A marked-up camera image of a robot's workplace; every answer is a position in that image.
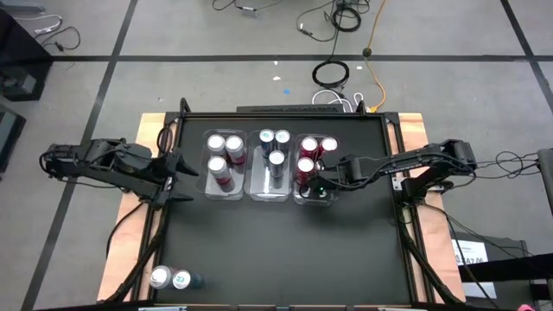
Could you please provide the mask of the black desk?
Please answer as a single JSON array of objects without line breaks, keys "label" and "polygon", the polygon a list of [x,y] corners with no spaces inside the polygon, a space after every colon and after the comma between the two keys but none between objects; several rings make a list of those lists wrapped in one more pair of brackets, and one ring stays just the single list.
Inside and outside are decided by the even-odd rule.
[{"label": "black desk", "polygon": [[12,102],[38,100],[53,63],[53,56],[0,9],[0,96]]}]

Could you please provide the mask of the black cabinet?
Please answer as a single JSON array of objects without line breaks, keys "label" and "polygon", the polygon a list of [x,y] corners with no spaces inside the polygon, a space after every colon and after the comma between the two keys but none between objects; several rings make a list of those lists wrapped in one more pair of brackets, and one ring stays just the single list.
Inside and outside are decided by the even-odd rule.
[{"label": "black cabinet", "polygon": [[[523,240],[493,238],[463,232],[453,233],[453,239],[484,243],[488,256],[487,262],[536,256],[528,251],[526,242]],[[481,282],[477,281],[472,273],[470,273],[470,278],[471,282],[480,285]],[[553,279],[492,283],[496,289],[496,299],[491,299],[489,296],[486,299],[465,296],[467,305],[474,308],[515,310],[521,305],[527,304],[536,311],[553,311]]]}]

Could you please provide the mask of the black beam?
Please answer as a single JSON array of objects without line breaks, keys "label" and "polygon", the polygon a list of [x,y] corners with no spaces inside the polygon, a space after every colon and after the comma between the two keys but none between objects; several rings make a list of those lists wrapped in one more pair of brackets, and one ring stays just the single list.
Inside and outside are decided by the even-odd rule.
[{"label": "black beam", "polygon": [[463,282],[472,281],[470,273],[479,282],[553,279],[553,253],[460,265],[458,269]]}]

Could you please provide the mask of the blue slim energy drink can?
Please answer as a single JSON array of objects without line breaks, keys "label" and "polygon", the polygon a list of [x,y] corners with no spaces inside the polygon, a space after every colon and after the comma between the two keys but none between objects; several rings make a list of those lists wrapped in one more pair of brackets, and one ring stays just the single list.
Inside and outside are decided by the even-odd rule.
[{"label": "blue slim energy drink can", "polygon": [[259,135],[260,147],[262,149],[262,156],[268,158],[270,153],[275,150],[276,140],[275,133],[270,129],[263,129],[260,131]]},{"label": "blue slim energy drink can", "polygon": [[274,150],[269,155],[269,171],[270,175],[275,179],[283,177],[284,164],[286,157],[280,150]]},{"label": "blue slim energy drink can", "polygon": [[188,271],[178,270],[172,280],[173,286],[176,289],[200,289],[204,285],[202,274]]},{"label": "blue slim energy drink can", "polygon": [[278,130],[275,133],[276,149],[285,156],[289,154],[291,135],[287,130]]}]

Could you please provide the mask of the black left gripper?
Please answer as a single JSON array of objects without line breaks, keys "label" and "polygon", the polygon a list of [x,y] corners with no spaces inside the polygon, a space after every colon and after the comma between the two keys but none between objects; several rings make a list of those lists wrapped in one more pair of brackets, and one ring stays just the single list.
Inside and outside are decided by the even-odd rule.
[{"label": "black left gripper", "polygon": [[185,175],[197,175],[198,172],[189,166],[181,153],[167,153],[152,158],[146,168],[146,177],[151,186],[140,195],[140,201],[152,206],[165,206],[192,201],[186,194],[172,194],[176,171]]}]

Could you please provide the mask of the black box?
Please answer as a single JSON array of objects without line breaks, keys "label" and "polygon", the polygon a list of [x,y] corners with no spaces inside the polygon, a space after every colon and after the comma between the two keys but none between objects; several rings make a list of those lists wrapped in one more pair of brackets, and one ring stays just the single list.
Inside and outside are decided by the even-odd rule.
[{"label": "black box", "polygon": [[25,124],[26,119],[23,116],[0,105],[0,173],[8,167]]}]

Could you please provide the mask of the clear plastic bin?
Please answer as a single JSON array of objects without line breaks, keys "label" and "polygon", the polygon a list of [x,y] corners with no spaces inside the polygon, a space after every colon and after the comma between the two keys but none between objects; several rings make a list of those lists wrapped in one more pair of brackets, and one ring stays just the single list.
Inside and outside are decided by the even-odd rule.
[{"label": "clear plastic bin", "polygon": [[[299,153],[300,153],[300,142],[302,141],[303,138],[305,138],[306,136],[313,136],[319,143],[320,145],[320,142],[323,138],[325,138],[326,136],[325,135],[322,135],[322,134],[300,134],[296,140],[295,140],[295,153],[294,153],[294,162],[293,162],[293,166],[294,166],[294,177],[293,177],[293,195],[294,195],[294,200],[297,204],[299,205],[309,205],[309,206],[330,206],[332,203],[313,203],[313,202],[309,202],[308,201],[308,182],[304,185],[297,185],[296,184],[296,181],[295,181],[295,177],[296,177],[296,164],[297,164],[297,161],[300,159],[299,158]],[[318,154],[318,157],[317,159],[320,159],[322,158],[324,155],[319,155]]]},{"label": "clear plastic bin", "polygon": [[262,156],[258,137],[260,131],[253,131],[249,135],[245,191],[256,201],[284,202],[288,199],[292,189],[292,135],[290,134],[289,154],[285,156],[283,177],[275,179],[270,175],[269,157]]},{"label": "clear plastic bin", "polygon": [[[225,139],[229,136],[240,136],[245,143],[246,149],[246,161],[242,165],[233,164],[228,155],[226,161],[229,169],[231,170],[232,177],[234,179],[235,188],[230,193],[222,192],[219,187],[213,182],[211,176],[208,173],[207,163],[208,160],[212,157],[207,148],[207,139],[213,134],[220,134]],[[244,184],[245,184],[245,171],[247,163],[247,137],[242,130],[225,130],[225,129],[215,129],[208,130],[203,135],[203,145],[201,151],[201,160],[200,160],[200,179],[196,183],[197,189],[203,193],[210,200],[240,200],[243,197],[244,193]]]}]

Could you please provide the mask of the white paper label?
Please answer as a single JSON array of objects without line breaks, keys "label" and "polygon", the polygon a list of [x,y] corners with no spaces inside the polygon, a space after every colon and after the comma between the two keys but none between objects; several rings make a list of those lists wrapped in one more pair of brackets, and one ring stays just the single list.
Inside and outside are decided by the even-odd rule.
[{"label": "white paper label", "polygon": [[466,297],[486,299],[489,296],[491,299],[497,298],[496,289],[492,282],[481,282],[480,285],[475,282],[464,282],[462,288]]},{"label": "white paper label", "polygon": [[453,239],[452,245],[458,265],[463,265],[463,263],[485,263],[488,261],[484,243]]}]

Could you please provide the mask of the red cola can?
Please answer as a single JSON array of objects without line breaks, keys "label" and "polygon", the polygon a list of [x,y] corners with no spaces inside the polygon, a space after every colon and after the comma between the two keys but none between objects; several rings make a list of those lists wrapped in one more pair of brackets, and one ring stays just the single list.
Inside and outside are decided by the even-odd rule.
[{"label": "red cola can", "polygon": [[300,142],[299,158],[309,158],[316,164],[319,154],[319,143],[313,136],[306,136]]},{"label": "red cola can", "polygon": [[306,184],[316,173],[315,163],[309,157],[302,157],[296,164],[296,184],[301,186]]},{"label": "red cola can", "polygon": [[338,146],[339,146],[339,143],[334,137],[326,136],[320,142],[319,155],[323,156],[328,152],[333,152],[337,150]]}]

